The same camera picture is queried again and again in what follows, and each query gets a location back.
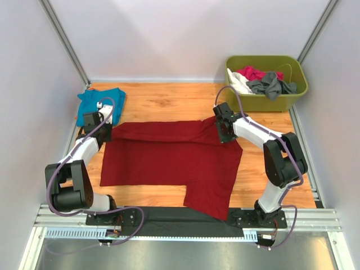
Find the dark red t shirt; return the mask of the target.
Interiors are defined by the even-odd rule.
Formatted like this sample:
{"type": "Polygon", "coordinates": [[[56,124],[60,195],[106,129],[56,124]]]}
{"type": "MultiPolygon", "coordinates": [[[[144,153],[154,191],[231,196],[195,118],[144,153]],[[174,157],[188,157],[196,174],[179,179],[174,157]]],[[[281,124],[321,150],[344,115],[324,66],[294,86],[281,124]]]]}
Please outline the dark red t shirt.
{"type": "Polygon", "coordinates": [[[184,185],[184,206],[225,221],[241,156],[236,141],[220,142],[214,117],[127,122],[105,146],[100,185],[184,185]]]}

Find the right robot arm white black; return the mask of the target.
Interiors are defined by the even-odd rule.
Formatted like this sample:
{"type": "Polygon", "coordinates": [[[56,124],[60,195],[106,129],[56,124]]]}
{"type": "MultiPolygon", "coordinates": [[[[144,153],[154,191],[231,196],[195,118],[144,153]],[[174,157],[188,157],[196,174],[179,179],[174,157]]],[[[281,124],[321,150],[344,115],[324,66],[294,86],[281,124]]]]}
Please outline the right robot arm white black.
{"type": "Polygon", "coordinates": [[[244,138],[263,151],[268,182],[255,202],[253,220],[258,226],[266,227],[281,210],[289,190],[301,186],[308,171],[298,137],[293,132],[266,128],[243,112],[236,114],[226,102],[215,105],[213,111],[221,143],[244,138]]]}

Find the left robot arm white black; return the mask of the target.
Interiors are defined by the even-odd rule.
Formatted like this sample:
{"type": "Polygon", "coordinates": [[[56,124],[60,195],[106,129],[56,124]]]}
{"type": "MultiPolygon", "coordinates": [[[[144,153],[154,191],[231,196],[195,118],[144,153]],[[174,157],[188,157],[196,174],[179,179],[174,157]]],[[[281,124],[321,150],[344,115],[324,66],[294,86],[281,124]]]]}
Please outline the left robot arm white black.
{"type": "Polygon", "coordinates": [[[106,105],[83,115],[75,145],[60,161],[45,168],[46,199],[50,210],[69,217],[81,212],[98,213],[99,220],[112,226],[118,220],[115,200],[95,193],[87,165],[105,142],[111,141],[113,107],[106,105]]]}

